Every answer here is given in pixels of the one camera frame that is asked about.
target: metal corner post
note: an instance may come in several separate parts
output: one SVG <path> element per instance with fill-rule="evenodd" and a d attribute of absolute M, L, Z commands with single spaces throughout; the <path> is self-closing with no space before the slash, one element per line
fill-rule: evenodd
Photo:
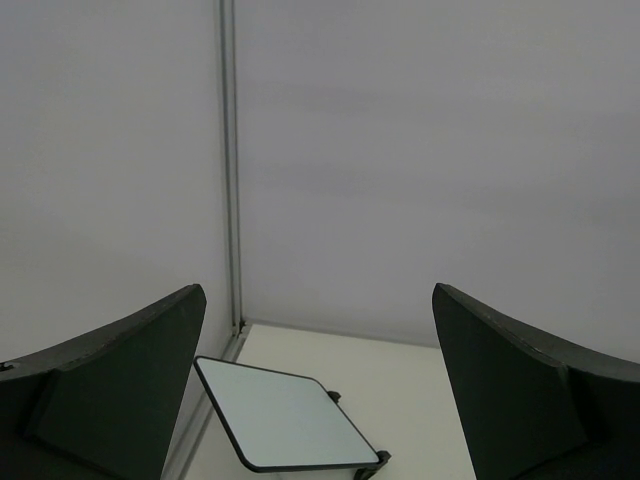
<path fill-rule="evenodd" d="M 227 241 L 231 320 L 234 336 L 242 330 L 242 282 L 240 271 L 240 201 L 238 187 L 238 123 L 236 103 L 236 48 L 234 0 L 218 0 L 222 130 L 227 195 Z"/>

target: white partition wall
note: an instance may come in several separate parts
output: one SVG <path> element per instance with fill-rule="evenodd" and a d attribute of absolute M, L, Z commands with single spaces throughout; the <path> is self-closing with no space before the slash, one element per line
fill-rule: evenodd
<path fill-rule="evenodd" d="M 440 281 L 640 359 L 640 3 L 235 16 L 247 319 L 433 344 Z"/>
<path fill-rule="evenodd" d="M 0 2 L 0 361 L 191 283 L 231 334 L 211 0 Z M 202 393 L 194 376 L 176 435 Z"/>

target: white tablet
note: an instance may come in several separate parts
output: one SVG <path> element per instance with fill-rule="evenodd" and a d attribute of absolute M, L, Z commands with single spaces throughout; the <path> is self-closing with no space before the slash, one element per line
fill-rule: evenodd
<path fill-rule="evenodd" d="M 196 370 L 242 463 L 258 473 L 361 469 L 380 458 L 308 377 L 197 357 Z"/>

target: black stand foot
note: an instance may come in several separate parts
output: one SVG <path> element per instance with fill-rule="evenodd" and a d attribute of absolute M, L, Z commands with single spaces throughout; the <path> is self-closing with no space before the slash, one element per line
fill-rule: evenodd
<path fill-rule="evenodd" d="M 391 454 L 389 452 L 387 452 L 386 450 L 380 450 L 378 452 L 378 459 L 380 461 L 374 467 L 361 468 L 360 470 L 358 470 L 355 477 L 353 477 L 353 480 L 369 480 L 389 462 L 390 458 Z"/>
<path fill-rule="evenodd" d="M 342 398 L 342 395 L 340 395 L 338 392 L 327 392 L 327 393 L 331 397 L 331 400 L 333 400 L 335 403 L 338 403 L 340 401 L 340 398 Z"/>

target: white floor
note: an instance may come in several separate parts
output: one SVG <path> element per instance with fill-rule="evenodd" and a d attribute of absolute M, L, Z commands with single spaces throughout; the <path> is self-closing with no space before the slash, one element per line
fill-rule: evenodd
<path fill-rule="evenodd" d="M 254 325 L 238 363 L 316 378 L 376 449 L 376 480 L 475 479 L 438 349 Z M 215 416 L 186 480 L 352 480 L 353 472 L 254 474 Z"/>

